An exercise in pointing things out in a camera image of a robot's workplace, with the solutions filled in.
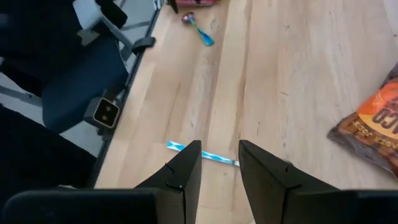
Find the hardwood plank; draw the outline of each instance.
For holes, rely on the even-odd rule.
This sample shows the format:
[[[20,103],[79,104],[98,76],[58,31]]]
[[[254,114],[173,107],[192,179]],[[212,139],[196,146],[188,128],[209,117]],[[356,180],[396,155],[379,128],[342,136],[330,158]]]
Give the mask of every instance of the hardwood plank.
[[[162,8],[96,187],[134,187],[202,140],[237,159],[248,139],[342,189],[397,189],[384,170],[326,138],[380,87],[398,58],[390,0],[222,0]],[[215,44],[205,47],[194,11]],[[237,167],[203,160],[198,223],[253,222]]]

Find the snack bag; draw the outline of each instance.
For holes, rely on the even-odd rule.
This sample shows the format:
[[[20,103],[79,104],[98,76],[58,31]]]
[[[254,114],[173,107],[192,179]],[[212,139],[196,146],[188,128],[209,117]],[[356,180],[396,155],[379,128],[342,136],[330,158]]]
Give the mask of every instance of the snack bag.
[[[328,137],[398,177],[398,63],[381,89]]]

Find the chip bag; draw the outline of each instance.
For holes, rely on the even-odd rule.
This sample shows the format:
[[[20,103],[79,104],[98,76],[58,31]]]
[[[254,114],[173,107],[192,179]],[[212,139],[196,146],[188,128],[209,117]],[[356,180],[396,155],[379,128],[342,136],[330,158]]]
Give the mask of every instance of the chip bag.
[[[398,177],[398,63],[381,89],[328,137]]]

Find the chair seat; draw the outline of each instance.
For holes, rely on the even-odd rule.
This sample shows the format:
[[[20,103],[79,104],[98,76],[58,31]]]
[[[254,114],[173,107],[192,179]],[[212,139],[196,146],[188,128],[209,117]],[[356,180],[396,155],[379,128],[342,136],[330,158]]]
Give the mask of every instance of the chair seat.
[[[81,60],[48,83],[42,92],[44,125],[62,133],[83,119],[94,97],[124,85],[128,72],[119,47],[111,37],[100,37],[85,48]]]

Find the blue office chair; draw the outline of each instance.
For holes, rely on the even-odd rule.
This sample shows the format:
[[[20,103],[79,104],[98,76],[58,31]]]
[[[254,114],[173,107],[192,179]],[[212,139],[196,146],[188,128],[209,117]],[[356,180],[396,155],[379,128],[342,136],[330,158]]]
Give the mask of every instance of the blue office chair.
[[[49,1],[46,7],[50,9],[48,18],[52,21],[47,22],[51,25],[45,28],[57,27],[57,30],[51,30],[49,37],[38,34],[40,41],[33,45],[37,52],[30,50],[26,55],[19,54],[20,57],[7,57],[9,55],[6,54],[3,70],[0,70],[14,81],[15,75],[19,76],[19,80],[21,77],[29,77],[27,80],[34,77],[40,91],[28,95],[25,100],[21,94],[1,86],[0,92],[29,103],[36,96],[40,97],[36,100],[40,103],[34,104],[41,104],[44,125],[57,133],[62,133],[83,120],[99,128],[114,128],[120,114],[116,96],[125,89],[129,76],[124,64],[129,55],[122,55],[118,43],[121,41],[131,53],[153,46],[155,40],[146,38],[138,40],[138,44],[132,44],[119,30],[123,25],[120,19],[118,26],[108,19],[118,17],[115,13],[125,14],[119,8],[116,12],[104,10],[94,0],[77,0],[73,5],[72,1],[63,4]],[[114,13],[105,16],[103,11]],[[7,20],[12,22],[12,19],[11,15]],[[77,31],[95,30],[99,25],[107,27],[109,32],[100,34],[92,43],[82,46]],[[22,82],[20,87],[26,89],[24,84],[26,82]]]

